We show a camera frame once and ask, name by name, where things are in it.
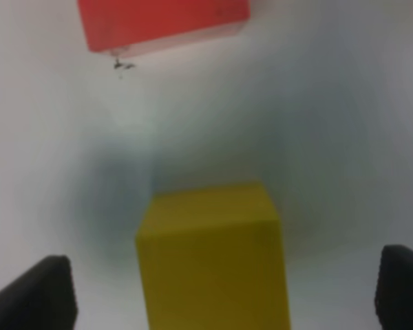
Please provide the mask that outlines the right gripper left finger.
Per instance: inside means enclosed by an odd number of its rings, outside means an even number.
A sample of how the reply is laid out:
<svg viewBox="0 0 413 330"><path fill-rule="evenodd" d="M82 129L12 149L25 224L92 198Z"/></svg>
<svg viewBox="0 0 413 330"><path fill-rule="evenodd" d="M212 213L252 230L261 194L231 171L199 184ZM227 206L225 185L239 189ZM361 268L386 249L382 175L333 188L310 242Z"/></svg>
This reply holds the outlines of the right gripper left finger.
<svg viewBox="0 0 413 330"><path fill-rule="evenodd" d="M72 265L47 256L0 291L0 329L73 329L78 316Z"/></svg>

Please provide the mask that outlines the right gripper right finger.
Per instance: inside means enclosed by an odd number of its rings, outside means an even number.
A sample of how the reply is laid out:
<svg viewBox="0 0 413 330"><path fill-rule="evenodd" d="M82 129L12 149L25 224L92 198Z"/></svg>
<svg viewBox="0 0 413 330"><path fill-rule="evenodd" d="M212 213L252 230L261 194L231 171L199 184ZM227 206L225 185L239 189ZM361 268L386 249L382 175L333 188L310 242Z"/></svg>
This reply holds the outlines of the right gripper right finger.
<svg viewBox="0 0 413 330"><path fill-rule="evenodd" d="M379 263L374 308L382 329L413 330L413 250L386 245Z"/></svg>

